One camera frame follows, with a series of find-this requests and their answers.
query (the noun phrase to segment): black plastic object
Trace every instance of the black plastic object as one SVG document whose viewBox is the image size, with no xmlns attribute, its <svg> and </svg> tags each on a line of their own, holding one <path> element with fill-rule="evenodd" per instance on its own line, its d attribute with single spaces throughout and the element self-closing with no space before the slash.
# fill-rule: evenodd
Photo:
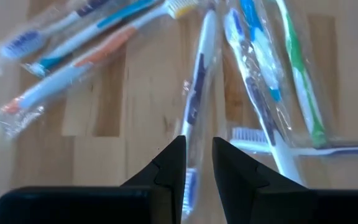
<svg viewBox="0 0 358 224">
<path fill-rule="evenodd" d="M 186 139 L 177 137 L 120 187 L 24 187 L 0 198 L 6 223 L 180 223 Z"/>
<path fill-rule="evenodd" d="M 358 221 L 358 190 L 312 190 L 213 140 L 216 183 L 228 224 Z"/>
</svg>

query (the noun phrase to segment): white toothbrush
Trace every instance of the white toothbrush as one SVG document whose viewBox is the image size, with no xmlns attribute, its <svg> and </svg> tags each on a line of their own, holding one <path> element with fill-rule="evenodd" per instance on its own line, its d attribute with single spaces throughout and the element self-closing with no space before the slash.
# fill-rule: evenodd
<svg viewBox="0 0 358 224">
<path fill-rule="evenodd" d="M 89 0 L 81 8 L 71 12 L 58 22 L 44 29 L 31 29 L 15 36 L 11 40 L 0 45 L 0 56 L 8 59 L 20 59 L 41 49 L 47 40 L 54 34 L 62 31 L 89 13 L 95 11 L 110 0 Z"/>
<path fill-rule="evenodd" d="M 190 153 L 190 151 L 199 151 L 197 147 L 189 145 L 190 139 L 193 138 L 193 128 L 198 118 L 203 88 L 205 82 L 210 79 L 208 73 L 213 62 L 214 44 L 216 42 L 217 17 L 214 10 L 209 10 L 205 15 L 203 26 L 198 41 L 198 50 L 193 72 L 193 82 L 187 96 L 181 135 L 186 136 L 188 155 L 198 155 L 199 153 Z M 193 211 L 196 203 L 198 188 L 198 157 L 188 156 L 186 171 L 185 194 L 183 197 L 182 217 L 186 219 Z"/>
<path fill-rule="evenodd" d="M 54 48 L 51 52 L 43 55 L 38 61 L 27 66 L 27 69 L 40 78 L 45 77 L 46 73 L 53 67 L 58 65 L 68 54 L 72 53 L 78 47 L 81 47 L 87 41 L 106 31 L 110 27 L 116 25 L 123 19 L 134 15 L 135 13 L 146 9 L 157 3 L 158 0 L 138 0 L 121 10 L 102 18 L 91 24 L 87 28 L 81 30 L 79 33 L 73 35 L 65 40 L 59 46 Z"/>
<path fill-rule="evenodd" d="M 260 125 L 265 132 L 279 172 L 289 179 L 304 185 L 293 154 L 291 153 L 291 150 L 286 147 L 286 144 L 282 143 L 281 134 L 272 118 L 265 98 L 260 92 L 255 78 L 249 73 L 245 65 L 246 62 L 243 61 L 245 56 L 242 46 L 246 45 L 246 37 L 239 20 L 238 12 L 233 8 L 230 9 L 229 13 L 224 18 L 224 30 L 226 39 L 236 56 L 237 66 L 242 75 L 248 96 L 255 108 L 255 112 L 258 114 Z"/>
<path fill-rule="evenodd" d="M 281 139 L 280 142 L 286 144 L 284 139 Z M 266 136 L 264 132 L 259 129 L 245 127 L 233 128 L 230 143 L 246 152 L 270 153 L 270 147 Z M 294 156 L 326 156 L 337 153 L 358 154 L 358 146 L 332 147 L 326 149 L 291 148 L 291 150 Z"/>
</svg>

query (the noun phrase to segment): blue and white toothbrush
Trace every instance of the blue and white toothbrush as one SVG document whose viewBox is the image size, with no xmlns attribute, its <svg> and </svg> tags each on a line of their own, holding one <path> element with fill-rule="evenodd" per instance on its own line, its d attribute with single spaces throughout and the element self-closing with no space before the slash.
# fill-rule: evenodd
<svg viewBox="0 0 358 224">
<path fill-rule="evenodd" d="M 49 70 L 58 65 L 68 54 L 72 53 L 75 49 L 81 47 L 87 41 L 101 34 L 110 27 L 116 25 L 123 19 L 147 7 L 150 7 L 157 2 L 158 0 L 138 0 L 111 14 L 110 16 L 98 20 L 94 24 L 91 24 L 87 28 L 81 30 L 79 33 L 61 43 L 51 52 L 41 56 L 38 61 L 29 65 L 27 69 L 34 75 L 43 78 Z"/>
<path fill-rule="evenodd" d="M 41 49 L 48 39 L 100 8 L 110 0 L 89 0 L 81 8 L 71 12 L 58 22 L 49 25 L 44 29 L 31 29 L 15 36 L 0 45 L 0 56 L 11 60 L 20 59 Z"/>
<path fill-rule="evenodd" d="M 253 0 L 240 0 L 250 30 L 250 40 L 255 50 L 260 72 L 269 87 L 272 98 L 279 102 L 282 99 L 278 74 L 281 68 L 271 43 L 264 33 L 264 28 L 258 17 Z"/>
<path fill-rule="evenodd" d="M 182 217 L 187 218 L 193 211 L 196 203 L 196 191 L 199 184 L 199 161 L 198 156 L 191 156 L 199 154 L 190 151 L 198 151 L 199 149 L 190 145 L 190 139 L 193 135 L 193 128 L 196 124 L 198 112 L 200 110 L 201 99 L 203 96 L 204 84 L 208 82 L 209 68 L 213 62 L 214 45 L 216 43 L 216 29 L 217 17 L 214 10 L 209 10 L 204 18 L 203 26 L 201 28 L 200 40 L 198 42 L 198 50 L 196 56 L 196 63 L 193 73 L 193 83 L 190 92 L 187 96 L 186 107 L 184 112 L 183 124 L 181 128 L 181 135 L 186 136 L 187 148 L 187 170 L 186 170 L 186 184 L 185 194 L 183 197 Z"/>
<path fill-rule="evenodd" d="M 286 144 L 283 144 L 283 138 L 273 120 L 270 109 L 266 100 L 257 86 L 255 77 L 253 77 L 244 61 L 244 49 L 246 45 L 246 36 L 242 29 L 238 12 L 231 8 L 229 13 L 224 17 L 224 33 L 229 42 L 237 66 L 240 70 L 244 85 L 246 86 L 249 99 L 255 108 L 260 121 L 260 125 L 264 130 L 271 153 L 277 164 L 279 172 L 289 179 L 302 184 L 303 180 L 299 173 L 294 155 Z"/>
</svg>

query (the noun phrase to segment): toothbrush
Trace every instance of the toothbrush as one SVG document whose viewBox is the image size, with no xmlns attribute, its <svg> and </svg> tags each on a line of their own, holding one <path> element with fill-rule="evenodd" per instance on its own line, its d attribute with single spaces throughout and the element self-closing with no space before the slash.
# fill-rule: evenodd
<svg viewBox="0 0 358 224">
<path fill-rule="evenodd" d="M 196 63 L 193 72 L 193 84 L 187 96 L 181 135 L 186 136 L 186 148 L 189 146 L 193 134 L 193 127 L 196 124 L 198 111 L 200 109 L 201 98 L 203 94 L 204 83 L 206 82 L 209 68 L 213 61 L 214 44 L 216 39 L 217 16 L 214 10 L 209 10 L 204 18 L 196 54 Z M 194 158 L 188 157 L 186 170 L 185 194 L 183 196 L 183 219 L 187 218 L 193 211 L 196 202 L 196 191 L 198 186 L 198 168 Z"/>
<path fill-rule="evenodd" d="M 249 26 L 250 40 L 255 50 L 260 72 L 269 87 L 272 98 L 275 102 L 280 102 L 282 97 L 277 80 L 278 60 L 275 59 L 274 52 L 270 46 L 271 43 L 264 33 L 264 28 L 259 20 L 253 0 L 240 0 L 240 4 Z"/>
<path fill-rule="evenodd" d="M 0 56 L 8 59 L 20 59 L 41 49 L 52 35 L 62 31 L 81 18 L 87 16 L 109 0 L 89 0 L 81 8 L 71 12 L 60 21 L 49 25 L 44 29 L 27 30 L 13 39 L 0 45 Z"/>
<path fill-rule="evenodd" d="M 101 34 L 110 27 L 116 25 L 123 19 L 154 5 L 158 0 L 138 0 L 121 10 L 98 20 L 79 33 L 70 37 L 68 40 L 61 43 L 58 47 L 50 53 L 42 56 L 38 61 L 32 63 L 27 68 L 28 70 L 40 78 L 45 77 L 45 74 L 54 66 L 59 64 L 68 54 L 72 53 L 78 47 L 81 47 L 87 41 Z"/>
<path fill-rule="evenodd" d="M 37 103 L 46 101 L 51 96 L 60 93 L 66 87 L 72 85 L 73 82 L 80 79 L 83 74 L 95 64 L 103 61 L 114 53 L 144 24 L 165 13 L 174 19 L 178 19 L 186 12 L 198 7 L 198 4 L 198 0 L 166 0 L 162 6 L 122 27 L 117 32 L 108 36 L 97 47 L 74 59 L 68 65 L 29 88 L 21 96 L 13 99 L 6 106 L 3 106 L 1 108 L 2 111 L 7 114 L 16 114 L 22 110 L 33 108 Z"/>
<path fill-rule="evenodd" d="M 291 150 L 281 142 L 281 134 L 272 118 L 267 103 L 258 89 L 257 83 L 246 68 L 245 61 L 243 61 L 244 54 L 242 46 L 246 43 L 246 37 L 242 29 L 238 13 L 235 9 L 230 9 L 228 15 L 224 18 L 224 30 L 226 39 L 229 42 L 234 56 L 237 60 L 241 76 L 243 78 L 248 96 L 255 108 L 255 112 L 260 118 L 260 124 L 267 137 L 268 144 L 271 148 L 272 155 L 275 159 L 279 172 L 289 179 L 303 184 L 300 173 L 296 166 L 295 158 Z"/>
<path fill-rule="evenodd" d="M 270 153 L 269 143 L 262 130 L 243 127 L 233 128 L 230 143 L 243 151 Z M 291 150 L 296 156 L 327 156 L 330 154 L 345 153 L 358 154 L 358 146 L 333 147 L 326 149 L 294 148 Z"/>
<path fill-rule="evenodd" d="M 306 126 L 311 134 L 313 146 L 320 147 L 327 143 L 326 133 L 310 76 L 303 63 L 300 42 L 284 1 L 276 0 L 276 2 L 283 19 L 286 47 L 292 65 L 298 101 L 300 102 Z"/>
</svg>

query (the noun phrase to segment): orange grip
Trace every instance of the orange grip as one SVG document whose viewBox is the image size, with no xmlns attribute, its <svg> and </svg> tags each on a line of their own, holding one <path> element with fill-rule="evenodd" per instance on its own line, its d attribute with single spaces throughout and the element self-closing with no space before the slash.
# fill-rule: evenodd
<svg viewBox="0 0 358 224">
<path fill-rule="evenodd" d="M 20 101 L 19 97 L 14 98 L 11 102 L 9 102 L 8 104 L 6 104 L 1 108 L 2 111 L 9 114 L 17 113 L 20 110 L 19 101 Z"/>
<path fill-rule="evenodd" d="M 135 34 L 135 27 L 128 27 L 120 31 L 118 34 L 115 33 L 103 42 L 102 46 L 98 47 L 97 51 L 91 55 L 85 57 L 83 60 L 75 64 L 76 67 L 80 67 L 86 63 L 97 63 L 105 59 L 109 54 L 116 51 L 122 46 L 127 40 Z"/>
</svg>

